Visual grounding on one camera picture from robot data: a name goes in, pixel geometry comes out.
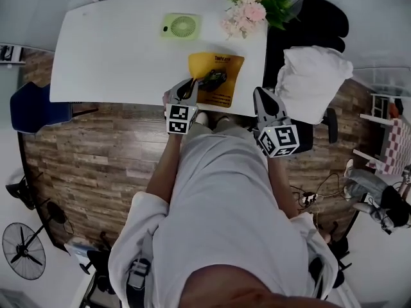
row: person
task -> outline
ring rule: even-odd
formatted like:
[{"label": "person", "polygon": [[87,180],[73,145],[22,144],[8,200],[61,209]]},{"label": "person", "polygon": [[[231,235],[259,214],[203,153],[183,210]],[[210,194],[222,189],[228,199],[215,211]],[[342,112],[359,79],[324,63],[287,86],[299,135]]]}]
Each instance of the person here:
[{"label": "person", "polygon": [[345,198],[350,200],[369,193],[371,204],[355,203],[353,207],[369,214],[384,231],[391,234],[396,228],[411,227],[411,206],[406,202],[410,186],[406,178],[397,192],[373,173],[355,169],[353,159],[348,161],[344,176],[348,179],[343,188]]},{"label": "person", "polygon": [[[312,216],[299,215],[283,161],[227,117],[207,125],[199,113],[184,139],[171,133],[132,200],[109,259],[123,307],[142,307],[128,290],[133,262],[149,256],[145,288],[132,286],[144,307],[336,307],[317,298],[331,291],[337,260]],[[321,281],[309,271],[315,258]]]}]

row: green leaves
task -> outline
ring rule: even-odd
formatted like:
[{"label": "green leaves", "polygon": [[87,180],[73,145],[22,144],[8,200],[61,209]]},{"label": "green leaves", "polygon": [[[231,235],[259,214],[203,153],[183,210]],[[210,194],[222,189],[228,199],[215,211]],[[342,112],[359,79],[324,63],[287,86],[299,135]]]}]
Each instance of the green leaves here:
[{"label": "green leaves", "polygon": [[289,8],[291,7],[291,0],[261,0],[267,15],[266,20],[271,26],[285,30],[283,23],[287,22],[291,16]]}]

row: white pillow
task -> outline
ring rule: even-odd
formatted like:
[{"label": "white pillow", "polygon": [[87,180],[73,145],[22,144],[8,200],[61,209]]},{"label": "white pillow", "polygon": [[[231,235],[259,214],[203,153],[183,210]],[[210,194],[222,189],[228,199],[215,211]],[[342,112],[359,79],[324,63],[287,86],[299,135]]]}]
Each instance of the white pillow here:
[{"label": "white pillow", "polygon": [[318,46],[284,50],[275,94],[283,101],[289,117],[319,124],[345,79],[353,76],[353,65],[334,49]]}]

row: blue chair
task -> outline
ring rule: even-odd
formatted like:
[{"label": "blue chair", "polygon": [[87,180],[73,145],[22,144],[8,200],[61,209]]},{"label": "blue chair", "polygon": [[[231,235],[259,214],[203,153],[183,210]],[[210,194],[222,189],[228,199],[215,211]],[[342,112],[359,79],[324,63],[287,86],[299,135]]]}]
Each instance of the blue chair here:
[{"label": "blue chair", "polygon": [[43,126],[68,122],[97,110],[73,113],[72,103],[50,102],[50,85],[40,88],[33,82],[23,85],[10,98],[13,129],[23,133],[37,133]]}]

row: yellow mouse pad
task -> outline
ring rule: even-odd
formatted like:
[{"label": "yellow mouse pad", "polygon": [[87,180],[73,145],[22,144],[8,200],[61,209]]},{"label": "yellow mouse pad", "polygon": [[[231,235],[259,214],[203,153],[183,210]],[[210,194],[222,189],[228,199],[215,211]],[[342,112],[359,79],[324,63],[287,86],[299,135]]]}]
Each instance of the yellow mouse pad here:
[{"label": "yellow mouse pad", "polygon": [[197,53],[188,56],[191,77],[198,81],[197,103],[230,107],[244,57]]}]

